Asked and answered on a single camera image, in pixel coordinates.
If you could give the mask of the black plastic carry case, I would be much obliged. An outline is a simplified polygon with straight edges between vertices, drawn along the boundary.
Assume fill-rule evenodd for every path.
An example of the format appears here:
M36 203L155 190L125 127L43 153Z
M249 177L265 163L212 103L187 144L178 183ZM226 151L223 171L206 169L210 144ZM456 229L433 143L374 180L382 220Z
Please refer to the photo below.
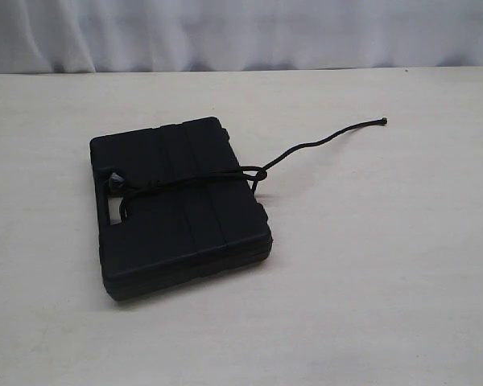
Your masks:
M101 275L121 302L268 258L263 206L215 117L93 138Z

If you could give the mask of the white backdrop curtain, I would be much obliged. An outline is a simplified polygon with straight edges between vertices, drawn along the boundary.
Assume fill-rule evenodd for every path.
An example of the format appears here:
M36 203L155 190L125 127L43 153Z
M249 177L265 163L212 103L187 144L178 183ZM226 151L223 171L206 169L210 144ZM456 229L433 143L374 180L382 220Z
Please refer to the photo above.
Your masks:
M483 1L0 1L0 73L483 66Z

